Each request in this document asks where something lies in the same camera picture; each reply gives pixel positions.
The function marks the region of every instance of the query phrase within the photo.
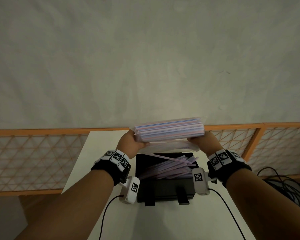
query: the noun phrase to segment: wire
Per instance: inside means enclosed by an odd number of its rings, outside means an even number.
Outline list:
[[[246,238],[244,237],[244,234],[242,233],[242,231],[241,231],[241,229],[240,229],[240,226],[238,225],[238,223],[237,223],[235,217],[233,216],[231,210],[229,209],[229,207],[228,207],[227,203],[225,202],[225,200],[223,199],[223,197],[222,197],[216,190],[214,190],[214,189],[208,188],[208,190],[212,190],[212,191],[216,192],[216,193],[220,196],[220,198],[223,200],[225,206],[228,208],[230,214],[232,215],[232,218],[233,218],[234,222],[237,224],[237,227],[238,227],[238,229],[239,229],[239,231],[240,231],[240,233],[241,233],[243,239],[246,240]]]
[[[274,189],[282,193],[285,197],[287,197],[288,199],[290,199],[300,207],[300,183],[288,176],[279,175],[277,171],[272,167],[265,167],[261,169],[257,173],[257,176],[259,176],[259,174],[265,169],[272,169],[275,172],[276,176],[269,176],[265,178],[263,181],[265,181],[268,185],[270,185],[271,187],[273,187]],[[295,183],[296,185],[299,186],[299,189],[286,182]]]
[[[107,211],[107,209],[108,209],[108,206],[110,205],[110,203],[111,203],[115,198],[118,198],[118,197],[123,197],[123,195],[117,195],[117,196],[114,197],[112,200],[110,200],[110,202],[107,204],[107,207],[106,207],[105,210],[104,210],[103,218],[102,218],[102,223],[101,223],[101,229],[100,229],[99,240],[101,239],[101,233],[102,233],[102,227],[103,227],[103,220],[105,219],[105,214],[106,214],[106,211]]]

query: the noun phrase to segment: brown floor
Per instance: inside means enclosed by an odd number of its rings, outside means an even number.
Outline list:
[[[59,195],[60,194],[40,194],[19,196],[28,224],[33,222]]]

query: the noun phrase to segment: person's left arm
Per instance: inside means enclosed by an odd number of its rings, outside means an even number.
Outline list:
[[[134,132],[129,130],[121,137],[116,149],[133,158],[146,145],[144,142],[136,142]],[[113,186],[114,181],[106,171],[90,171],[56,198],[16,240],[87,239],[111,195]]]

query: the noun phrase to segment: hand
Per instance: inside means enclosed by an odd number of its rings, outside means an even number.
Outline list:
[[[198,145],[200,150],[207,154],[207,157],[223,149],[218,139],[209,131],[206,131],[204,136],[188,138],[187,140]]]
[[[136,142],[135,133],[130,129],[120,138],[116,149],[124,152],[132,159],[140,149],[146,147],[148,144],[149,142]]]

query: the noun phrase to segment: person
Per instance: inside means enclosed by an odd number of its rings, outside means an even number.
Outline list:
[[[147,143],[136,142],[134,132],[125,133],[117,149],[129,158]],[[190,142],[210,156],[223,149],[216,137],[206,131]],[[45,212],[28,225],[16,240],[85,240],[100,217],[114,187],[104,170],[91,170],[61,194]],[[300,239],[300,207],[273,189],[252,171],[242,168],[226,182],[226,188],[257,240]]]

